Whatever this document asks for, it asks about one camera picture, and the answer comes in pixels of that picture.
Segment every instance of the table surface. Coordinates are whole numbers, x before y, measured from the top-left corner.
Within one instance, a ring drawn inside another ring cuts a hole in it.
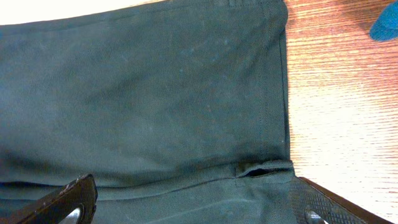
[[[398,40],[368,36],[393,1],[285,0],[296,174],[398,223]],[[9,1],[0,7],[0,24],[150,2],[155,1]]]

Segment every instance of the wood grain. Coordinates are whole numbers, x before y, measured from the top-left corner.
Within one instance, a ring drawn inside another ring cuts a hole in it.
[[[287,57],[297,175],[398,223],[398,40],[368,37],[392,1],[286,0]],[[0,7],[0,24],[148,2],[155,1],[8,1]]]

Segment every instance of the wooden table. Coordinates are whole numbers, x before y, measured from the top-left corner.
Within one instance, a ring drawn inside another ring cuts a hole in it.
[[[291,155],[298,176],[398,223],[398,40],[371,24],[394,0],[286,0]],[[0,24],[154,1],[10,1]]]

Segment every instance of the dark green fabric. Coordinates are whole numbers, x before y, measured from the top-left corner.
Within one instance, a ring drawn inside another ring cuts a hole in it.
[[[91,173],[96,223],[291,223],[286,20],[174,0],[0,26],[0,205]]]

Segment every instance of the blue object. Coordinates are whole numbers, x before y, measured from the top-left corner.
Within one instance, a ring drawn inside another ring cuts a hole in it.
[[[398,1],[388,5],[373,24],[370,36],[377,41],[398,37]]]

